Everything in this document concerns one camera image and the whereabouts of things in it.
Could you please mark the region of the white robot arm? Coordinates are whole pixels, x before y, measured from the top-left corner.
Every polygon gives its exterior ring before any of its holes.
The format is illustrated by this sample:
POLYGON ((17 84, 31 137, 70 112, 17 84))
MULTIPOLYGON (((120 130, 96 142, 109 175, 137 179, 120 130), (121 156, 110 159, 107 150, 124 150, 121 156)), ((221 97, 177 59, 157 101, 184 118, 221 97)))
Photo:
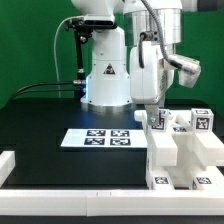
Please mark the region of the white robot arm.
POLYGON ((92 71, 81 102, 105 110, 143 104, 148 124, 159 123, 159 108, 174 72, 179 84, 195 85, 200 62, 175 53, 181 15, 224 8, 224 0, 71 0, 82 12, 73 20, 79 43, 92 40, 92 71))

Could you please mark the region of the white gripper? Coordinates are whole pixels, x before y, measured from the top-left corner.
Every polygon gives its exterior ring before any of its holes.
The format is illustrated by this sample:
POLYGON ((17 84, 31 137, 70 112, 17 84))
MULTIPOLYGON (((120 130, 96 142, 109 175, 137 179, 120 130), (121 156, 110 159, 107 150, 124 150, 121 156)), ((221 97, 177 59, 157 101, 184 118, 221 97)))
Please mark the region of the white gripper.
POLYGON ((147 104, 147 124, 159 125, 159 106, 156 104, 173 83, 174 71, 163 67, 158 45, 143 44, 144 67, 139 66, 139 48, 130 53, 130 95, 136 104, 147 104))

